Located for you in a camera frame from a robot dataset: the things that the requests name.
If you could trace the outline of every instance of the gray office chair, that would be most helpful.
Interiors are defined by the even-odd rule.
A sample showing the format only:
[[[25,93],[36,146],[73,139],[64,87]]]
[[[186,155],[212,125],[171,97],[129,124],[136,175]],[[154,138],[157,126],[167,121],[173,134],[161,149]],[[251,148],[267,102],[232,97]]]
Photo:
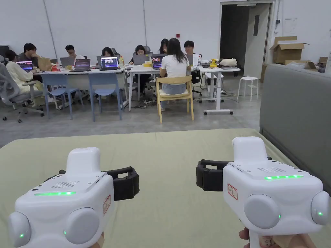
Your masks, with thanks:
[[[0,63],[0,97],[4,104],[8,106],[17,106],[16,111],[19,112],[17,117],[17,121],[21,123],[21,115],[24,113],[35,112],[39,113],[40,116],[44,116],[44,112],[42,110],[38,110],[36,108],[40,107],[26,107],[25,102],[33,101],[35,97],[39,97],[43,95],[42,91],[35,91],[33,89],[33,85],[36,81],[27,82],[23,84],[24,86],[30,86],[29,93],[20,94],[20,88],[16,84],[16,82],[12,79],[11,75],[9,74],[6,66],[3,63]]]

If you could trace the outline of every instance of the white t-shirt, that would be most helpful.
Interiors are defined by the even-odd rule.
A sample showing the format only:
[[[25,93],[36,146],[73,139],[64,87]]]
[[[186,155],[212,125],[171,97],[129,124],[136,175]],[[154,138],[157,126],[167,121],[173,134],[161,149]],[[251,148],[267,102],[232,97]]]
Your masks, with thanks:
[[[179,63],[175,55],[168,55],[162,58],[161,68],[165,69],[168,77],[185,77],[186,68],[190,65],[186,57],[182,63]]]

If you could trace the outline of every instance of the door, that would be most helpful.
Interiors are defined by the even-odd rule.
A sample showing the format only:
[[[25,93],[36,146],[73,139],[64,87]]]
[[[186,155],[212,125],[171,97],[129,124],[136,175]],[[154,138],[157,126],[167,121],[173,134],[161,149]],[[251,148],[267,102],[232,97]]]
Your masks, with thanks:
[[[250,7],[244,76],[261,78],[269,24],[269,8],[269,3],[257,4]]]

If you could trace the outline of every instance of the green led light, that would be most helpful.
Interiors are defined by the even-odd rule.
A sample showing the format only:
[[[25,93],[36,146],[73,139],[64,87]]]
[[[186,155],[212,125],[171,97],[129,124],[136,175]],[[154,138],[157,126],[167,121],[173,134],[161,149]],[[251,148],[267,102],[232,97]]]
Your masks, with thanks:
[[[300,178],[302,175],[292,175],[292,176],[275,176],[275,177],[265,177],[266,180],[270,179],[283,179],[283,178]]]
[[[54,192],[54,193],[38,193],[34,195],[73,195],[76,192]]]

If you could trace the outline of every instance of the light wood chair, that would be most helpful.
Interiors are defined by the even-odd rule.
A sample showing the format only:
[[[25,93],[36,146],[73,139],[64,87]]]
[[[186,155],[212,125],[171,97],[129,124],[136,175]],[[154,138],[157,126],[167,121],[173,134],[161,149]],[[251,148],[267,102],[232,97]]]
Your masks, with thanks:
[[[160,90],[159,83],[163,84],[186,84],[186,91],[182,94],[169,95]],[[157,77],[156,78],[156,93],[157,93],[157,103],[158,103],[158,113],[160,116],[160,122],[162,123],[161,114],[161,101],[169,100],[180,100],[187,99],[187,112],[189,113],[189,100],[191,100],[191,114],[192,120],[194,120],[193,113],[193,95],[192,95],[192,76],[185,77]]]

